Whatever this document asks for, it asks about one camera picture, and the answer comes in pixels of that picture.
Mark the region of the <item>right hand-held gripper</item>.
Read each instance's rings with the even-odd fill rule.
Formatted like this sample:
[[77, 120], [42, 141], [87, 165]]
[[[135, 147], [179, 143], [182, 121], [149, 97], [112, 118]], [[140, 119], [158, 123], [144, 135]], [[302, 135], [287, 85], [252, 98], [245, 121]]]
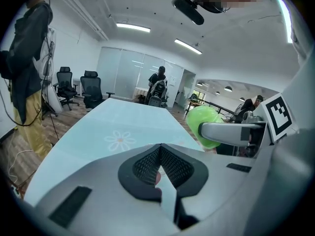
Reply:
[[293, 118], [281, 93], [260, 103], [254, 111], [247, 111], [241, 123], [211, 123], [199, 125], [198, 134], [207, 140], [236, 147], [262, 148], [275, 145], [289, 134]]

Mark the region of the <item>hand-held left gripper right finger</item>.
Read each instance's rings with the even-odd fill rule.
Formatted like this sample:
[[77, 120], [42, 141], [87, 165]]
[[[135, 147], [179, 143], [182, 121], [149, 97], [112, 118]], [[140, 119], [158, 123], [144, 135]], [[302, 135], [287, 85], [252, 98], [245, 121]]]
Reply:
[[169, 144], [161, 151], [162, 209], [185, 230], [218, 210], [244, 182], [252, 158]]

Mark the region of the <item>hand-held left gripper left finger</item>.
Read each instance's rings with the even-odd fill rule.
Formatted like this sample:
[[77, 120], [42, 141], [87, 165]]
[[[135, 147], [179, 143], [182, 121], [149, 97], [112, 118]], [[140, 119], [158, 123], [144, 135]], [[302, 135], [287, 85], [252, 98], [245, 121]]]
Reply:
[[180, 230], [155, 187], [160, 144], [97, 159], [50, 189], [36, 205], [71, 236], [171, 236]]

